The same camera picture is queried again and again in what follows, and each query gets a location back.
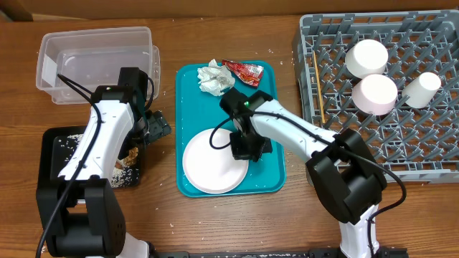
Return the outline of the large white plate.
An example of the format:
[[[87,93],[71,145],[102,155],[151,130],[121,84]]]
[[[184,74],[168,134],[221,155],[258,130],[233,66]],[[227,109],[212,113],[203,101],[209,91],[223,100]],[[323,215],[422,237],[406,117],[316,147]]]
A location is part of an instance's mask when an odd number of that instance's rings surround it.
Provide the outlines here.
[[[224,194],[239,186],[249,162],[236,160],[230,147],[214,149],[230,141],[227,129],[206,129],[186,145],[182,158],[184,174],[192,186],[207,194]]]

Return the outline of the brown food scrap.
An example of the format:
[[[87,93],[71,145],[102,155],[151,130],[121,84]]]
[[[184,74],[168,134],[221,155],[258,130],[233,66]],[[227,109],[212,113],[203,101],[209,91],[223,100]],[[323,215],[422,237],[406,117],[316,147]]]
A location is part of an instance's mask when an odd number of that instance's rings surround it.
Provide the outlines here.
[[[125,166],[134,166],[138,159],[138,148],[134,147],[128,151],[128,155],[123,159]]]

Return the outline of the wooden chopstick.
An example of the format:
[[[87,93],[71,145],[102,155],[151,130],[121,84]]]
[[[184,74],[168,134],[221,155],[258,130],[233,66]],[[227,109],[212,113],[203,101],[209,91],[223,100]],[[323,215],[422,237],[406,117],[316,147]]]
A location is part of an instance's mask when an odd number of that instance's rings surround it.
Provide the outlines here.
[[[318,63],[317,63],[317,59],[316,59],[316,53],[315,51],[313,50],[312,51],[312,56],[313,56],[313,65],[314,65],[314,69],[315,69],[315,75],[316,75],[316,84],[317,84],[317,93],[318,93],[318,106],[319,106],[319,110],[320,110],[320,116],[321,116],[321,124],[322,125],[325,125],[325,116],[324,116],[324,111],[323,111],[323,97],[322,97],[322,94],[321,94],[321,85],[320,85],[320,76],[319,76],[319,73],[318,73]]]

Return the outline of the white bowl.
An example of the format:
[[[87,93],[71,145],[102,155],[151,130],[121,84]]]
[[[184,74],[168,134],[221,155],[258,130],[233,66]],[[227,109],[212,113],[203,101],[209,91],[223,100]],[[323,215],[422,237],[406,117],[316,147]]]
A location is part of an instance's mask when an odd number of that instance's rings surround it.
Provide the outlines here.
[[[388,51],[382,43],[365,39],[346,53],[344,63],[353,76],[363,79],[367,75],[381,75],[386,69],[388,59]]]
[[[355,106],[371,115],[386,115],[395,105],[397,86],[385,75],[368,75],[352,89]]]

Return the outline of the small white cup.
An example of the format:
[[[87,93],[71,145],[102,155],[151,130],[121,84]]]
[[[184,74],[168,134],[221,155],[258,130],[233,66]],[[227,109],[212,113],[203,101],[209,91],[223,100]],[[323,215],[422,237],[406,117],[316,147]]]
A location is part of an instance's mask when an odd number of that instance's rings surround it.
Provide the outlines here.
[[[402,97],[408,96],[405,103],[412,108],[425,108],[441,87],[438,75],[423,72],[402,91]]]

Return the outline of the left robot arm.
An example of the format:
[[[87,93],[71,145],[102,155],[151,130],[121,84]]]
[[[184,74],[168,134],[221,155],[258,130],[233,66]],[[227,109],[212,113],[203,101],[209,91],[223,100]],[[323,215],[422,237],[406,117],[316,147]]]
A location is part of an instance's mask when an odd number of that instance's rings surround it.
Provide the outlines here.
[[[111,181],[123,146],[145,147],[169,134],[160,112],[152,112],[148,85],[123,82],[90,91],[67,85],[91,105],[77,149],[52,178],[53,146],[42,145],[36,200],[43,232],[36,257],[155,257],[149,242],[129,234]]]

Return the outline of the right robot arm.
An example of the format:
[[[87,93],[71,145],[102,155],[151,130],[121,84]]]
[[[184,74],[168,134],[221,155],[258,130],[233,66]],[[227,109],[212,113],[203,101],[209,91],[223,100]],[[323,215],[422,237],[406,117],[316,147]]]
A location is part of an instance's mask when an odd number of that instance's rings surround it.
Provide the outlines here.
[[[292,114],[263,91],[232,88],[219,103],[236,132],[228,146],[236,160],[257,162],[275,141],[306,162],[323,207],[340,225],[339,257],[374,257],[379,251],[374,215],[387,181],[358,132],[323,129]]]

